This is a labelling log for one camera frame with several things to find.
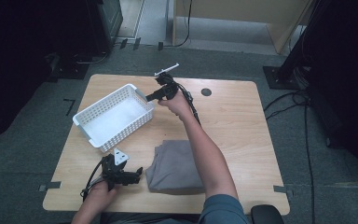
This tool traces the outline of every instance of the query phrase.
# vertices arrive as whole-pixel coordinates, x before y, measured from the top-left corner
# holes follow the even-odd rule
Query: person's left arm
[[[118,185],[114,189],[108,191],[106,181],[96,184],[89,191],[86,200],[80,206],[79,210],[72,219],[73,224],[91,223],[91,221],[115,199]]]

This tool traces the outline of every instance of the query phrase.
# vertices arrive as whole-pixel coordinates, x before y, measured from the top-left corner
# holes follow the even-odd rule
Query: table
[[[297,26],[310,14],[311,4],[312,0],[197,0],[192,1],[191,18],[267,23],[273,45],[281,53]],[[189,5],[190,0],[173,0],[173,45],[176,17],[188,17]]]
[[[191,91],[203,129],[225,155],[245,213],[249,214],[254,205],[266,203],[277,207],[282,215],[288,214],[286,194],[274,191],[274,186],[283,186],[282,177],[254,82],[195,78],[176,78],[175,81]],[[94,75],[79,111],[128,83],[146,95],[159,88],[154,77]],[[203,88],[210,89],[212,95],[203,96]],[[187,139],[185,128],[166,107],[156,104],[154,117],[117,145],[130,156],[125,171],[135,172],[141,166],[146,169],[153,161],[154,148],[163,140],[173,139]],[[101,150],[92,147],[73,125],[52,177],[53,182],[61,181],[62,185],[59,189],[48,190],[44,208],[78,210],[82,204],[79,193],[102,156]],[[151,193],[142,175],[138,185],[121,188],[107,210],[198,214],[204,200],[204,194]]]

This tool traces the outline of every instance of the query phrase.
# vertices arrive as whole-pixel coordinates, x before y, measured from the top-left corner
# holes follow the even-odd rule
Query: folded cloth
[[[146,169],[150,191],[165,193],[203,192],[188,140],[165,140],[155,148],[155,158]]]

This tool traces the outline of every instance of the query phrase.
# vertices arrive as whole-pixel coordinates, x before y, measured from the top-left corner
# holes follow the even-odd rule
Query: basket
[[[154,104],[127,84],[73,117],[89,142],[106,152],[153,118]]]

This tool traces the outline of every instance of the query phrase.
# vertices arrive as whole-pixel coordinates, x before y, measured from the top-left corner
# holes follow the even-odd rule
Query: person's right arm
[[[238,199],[224,155],[194,118],[185,96],[179,91],[173,99],[158,103],[167,106],[184,123],[206,198],[227,194]]]

